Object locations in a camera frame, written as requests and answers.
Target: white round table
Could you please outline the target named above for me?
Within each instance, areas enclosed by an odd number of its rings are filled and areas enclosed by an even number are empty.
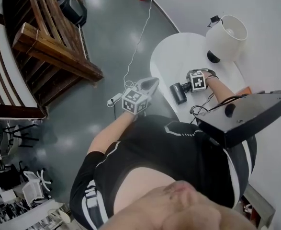
[[[190,123],[194,118],[189,112],[190,108],[193,105],[205,103],[212,93],[210,88],[205,91],[186,93],[187,102],[177,105],[169,87],[177,82],[186,83],[189,70],[201,68],[214,70],[219,79],[234,93],[246,87],[234,62],[220,61],[214,64],[207,59],[207,52],[205,37],[195,33],[171,35],[161,41],[153,51],[150,61],[151,75],[159,78],[158,88],[181,122]],[[205,107],[209,109],[215,105],[217,105],[217,100],[213,97]]]

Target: table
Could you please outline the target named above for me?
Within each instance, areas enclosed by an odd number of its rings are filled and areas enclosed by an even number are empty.
[[[220,61],[214,64],[207,59],[207,52],[204,36],[195,33],[178,33],[161,41],[152,53],[151,75],[159,78],[158,89],[181,122],[190,123],[194,118],[189,112],[190,108],[205,103],[212,93],[210,88],[201,92],[186,93],[187,102],[177,105],[169,87],[177,82],[186,83],[189,70],[201,68],[214,70],[219,79],[234,93],[246,87],[234,62]],[[216,105],[217,100],[213,97],[205,107],[212,108]]]
[[[26,230],[35,223],[46,218],[49,215],[50,210],[58,209],[62,206],[62,203],[58,203],[53,199],[49,199],[34,209],[31,209],[16,218],[0,224],[0,230]]]

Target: lamp shade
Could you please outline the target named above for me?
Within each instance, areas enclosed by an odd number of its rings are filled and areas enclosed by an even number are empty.
[[[206,46],[216,57],[233,61],[240,54],[247,40],[244,24],[232,15],[225,15],[206,33]]]

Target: gray floor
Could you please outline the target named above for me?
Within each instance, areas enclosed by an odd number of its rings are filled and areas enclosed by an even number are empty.
[[[33,149],[19,148],[13,162],[23,160],[31,170],[45,167],[53,179],[52,195],[68,202],[69,192],[88,147],[104,127],[114,120],[114,109],[107,100],[124,90],[123,76],[148,17],[150,0],[83,0],[88,9],[83,32],[91,61],[105,78],[96,88],[83,81],[54,101],[50,116],[38,132],[40,141]],[[160,41],[176,33],[165,16],[153,5],[151,19],[143,35],[127,80],[150,76],[149,62]],[[121,103],[116,106],[122,113]],[[156,93],[147,114],[174,117]]]

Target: power strip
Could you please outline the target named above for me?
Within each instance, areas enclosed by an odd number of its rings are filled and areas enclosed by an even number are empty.
[[[116,94],[113,98],[111,98],[107,101],[107,106],[113,107],[113,103],[116,103],[118,100],[121,99],[121,97],[122,97],[121,93]]]

